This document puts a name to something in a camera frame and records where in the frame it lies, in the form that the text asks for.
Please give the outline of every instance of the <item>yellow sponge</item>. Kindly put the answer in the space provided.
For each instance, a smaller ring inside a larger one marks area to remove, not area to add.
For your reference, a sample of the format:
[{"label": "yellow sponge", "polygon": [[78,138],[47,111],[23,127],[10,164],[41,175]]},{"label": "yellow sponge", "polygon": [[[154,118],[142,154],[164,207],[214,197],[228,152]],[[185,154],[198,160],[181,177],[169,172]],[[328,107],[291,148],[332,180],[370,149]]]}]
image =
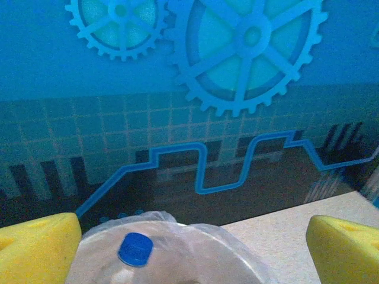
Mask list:
[{"label": "yellow sponge", "polygon": [[313,216],[306,239],[322,284],[379,283],[378,229]]},{"label": "yellow sponge", "polygon": [[0,229],[0,284],[63,284],[81,240],[74,213]]}]

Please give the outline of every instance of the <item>countertop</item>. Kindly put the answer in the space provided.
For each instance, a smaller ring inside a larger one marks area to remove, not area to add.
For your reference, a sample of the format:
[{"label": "countertop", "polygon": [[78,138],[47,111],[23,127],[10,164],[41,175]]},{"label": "countertop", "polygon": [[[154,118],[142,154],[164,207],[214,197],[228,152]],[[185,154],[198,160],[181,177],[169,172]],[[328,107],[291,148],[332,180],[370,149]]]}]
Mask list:
[{"label": "countertop", "polygon": [[379,210],[358,192],[222,226],[273,268],[280,283],[320,283],[306,243],[309,219],[328,215],[379,228]]}]

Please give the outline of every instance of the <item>clear plastic bag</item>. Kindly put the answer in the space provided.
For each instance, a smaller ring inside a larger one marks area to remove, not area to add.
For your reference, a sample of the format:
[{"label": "clear plastic bag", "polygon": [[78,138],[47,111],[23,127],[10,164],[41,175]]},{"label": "clear plastic bag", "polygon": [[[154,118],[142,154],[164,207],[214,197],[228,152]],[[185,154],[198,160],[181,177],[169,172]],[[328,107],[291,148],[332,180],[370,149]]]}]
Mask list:
[{"label": "clear plastic bag", "polygon": [[130,232],[150,237],[147,266],[131,284],[277,284],[269,267],[226,230],[208,224],[182,225],[167,212],[110,220],[83,235],[66,283],[94,283],[97,272],[117,258]]}]

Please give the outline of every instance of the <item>water bottle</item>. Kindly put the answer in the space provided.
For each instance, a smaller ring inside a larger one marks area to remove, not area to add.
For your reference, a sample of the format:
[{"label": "water bottle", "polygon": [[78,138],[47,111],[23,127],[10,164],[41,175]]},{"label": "water bottle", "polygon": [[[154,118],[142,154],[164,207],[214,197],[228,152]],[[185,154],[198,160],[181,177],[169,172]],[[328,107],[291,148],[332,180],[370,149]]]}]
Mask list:
[{"label": "water bottle", "polygon": [[153,241],[143,234],[129,233],[122,242],[117,257],[99,271],[97,284],[135,283],[136,272],[147,265]]}]

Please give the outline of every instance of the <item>blue wavy line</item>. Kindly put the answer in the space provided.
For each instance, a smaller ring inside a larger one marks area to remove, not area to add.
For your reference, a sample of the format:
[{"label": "blue wavy line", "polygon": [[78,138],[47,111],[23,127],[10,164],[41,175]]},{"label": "blue wavy line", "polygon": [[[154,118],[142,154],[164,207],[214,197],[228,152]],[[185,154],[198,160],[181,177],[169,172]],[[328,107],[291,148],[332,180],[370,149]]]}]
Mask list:
[{"label": "blue wavy line", "polygon": [[128,164],[126,166],[120,167],[106,182],[104,182],[77,210],[76,214],[80,218],[83,216],[86,211],[88,211],[93,205],[95,205],[100,198],[102,198],[126,173],[137,172],[140,170],[150,170],[156,169],[159,167],[159,155],[168,154],[168,153],[177,153],[183,151],[195,150],[199,152],[199,160],[197,163],[197,173],[195,180],[195,191],[198,194],[209,194],[220,191],[227,191],[229,189],[238,188],[244,184],[248,177],[249,169],[253,159],[253,154],[256,145],[265,140],[273,140],[279,138],[286,138],[284,143],[284,148],[293,148],[293,147],[304,147],[305,151],[308,153],[309,157],[312,159],[314,165],[319,171],[333,170],[341,167],[352,166],[355,164],[362,164],[370,162],[373,160],[379,153],[379,147],[376,148],[375,152],[371,157],[352,160],[348,162],[335,163],[325,165],[321,161],[321,158],[316,152],[316,149],[312,145],[311,141],[308,139],[294,140],[296,131],[280,131],[275,133],[266,133],[261,134],[255,137],[249,144],[245,161],[243,162],[243,167],[241,171],[240,178],[235,183],[230,183],[228,185],[220,185],[212,188],[204,188],[204,177],[205,177],[205,167],[207,165],[207,155],[208,150],[205,144],[194,142],[194,143],[185,143],[177,144],[170,146],[154,147],[149,151],[149,162],[138,163],[138,164]]}]

